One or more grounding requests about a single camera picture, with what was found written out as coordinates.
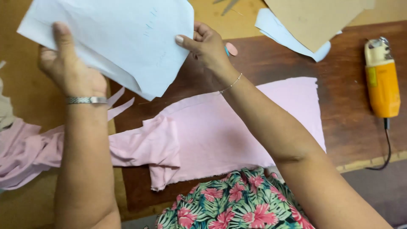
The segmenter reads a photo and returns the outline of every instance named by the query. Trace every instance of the forearm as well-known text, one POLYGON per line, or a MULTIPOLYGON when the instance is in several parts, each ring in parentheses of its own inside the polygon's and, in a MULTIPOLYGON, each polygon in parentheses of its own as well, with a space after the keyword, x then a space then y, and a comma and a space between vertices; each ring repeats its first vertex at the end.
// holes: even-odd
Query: forearm
MULTIPOLYGON (((217 75, 221 84, 227 86, 240 73, 229 68, 217 75)), ((265 96, 244 76, 226 90, 223 96, 276 163, 324 154, 316 140, 297 119, 265 96)))
POLYGON ((91 228, 117 209, 106 105, 67 106, 55 198, 56 228, 91 228))

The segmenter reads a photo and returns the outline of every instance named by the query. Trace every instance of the woman's right hand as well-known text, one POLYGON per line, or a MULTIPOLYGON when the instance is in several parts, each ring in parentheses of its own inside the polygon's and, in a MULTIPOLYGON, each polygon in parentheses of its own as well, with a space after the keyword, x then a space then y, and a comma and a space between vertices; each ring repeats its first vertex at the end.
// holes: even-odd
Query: woman's right hand
POLYGON ((225 52, 222 37, 202 22, 194 22, 194 39, 178 35, 175 41, 179 46, 191 51, 217 77, 234 69, 225 52))

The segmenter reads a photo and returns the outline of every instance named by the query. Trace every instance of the black cable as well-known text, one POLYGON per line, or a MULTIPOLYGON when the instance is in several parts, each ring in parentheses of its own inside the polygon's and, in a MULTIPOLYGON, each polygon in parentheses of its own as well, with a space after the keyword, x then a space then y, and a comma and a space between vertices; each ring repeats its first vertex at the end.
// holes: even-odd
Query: black cable
POLYGON ((380 171, 383 170, 387 167, 387 165, 390 163, 390 159, 392 157, 392 146, 390 144, 390 138, 389 138, 389 129, 390 129, 390 119, 389 118, 384 118, 384 130, 386 131, 386 138, 387 138, 387 143, 389 144, 389 155, 387 156, 386 161, 384 162, 384 164, 379 167, 379 168, 366 168, 367 170, 376 170, 376 171, 380 171))

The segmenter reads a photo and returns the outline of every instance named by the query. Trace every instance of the beige fabric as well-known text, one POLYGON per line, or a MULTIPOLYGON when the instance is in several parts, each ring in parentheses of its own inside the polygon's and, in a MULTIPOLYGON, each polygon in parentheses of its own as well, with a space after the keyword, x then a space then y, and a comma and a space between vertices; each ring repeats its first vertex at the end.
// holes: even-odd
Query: beige fabric
POLYGON ((3 81, 0 78, 0 132, 10 126, 14 122, 14 119, 10 98, 3 96, 3 81))

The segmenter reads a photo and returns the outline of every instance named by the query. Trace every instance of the floral clothing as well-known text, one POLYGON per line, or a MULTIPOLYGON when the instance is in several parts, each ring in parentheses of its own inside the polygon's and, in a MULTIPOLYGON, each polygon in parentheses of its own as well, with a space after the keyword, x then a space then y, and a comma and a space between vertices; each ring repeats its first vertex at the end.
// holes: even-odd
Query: floral clothing
POLYGON ((263 168, 198 184, 158 216, 156 229, 313 229, 290 189, 263 168))

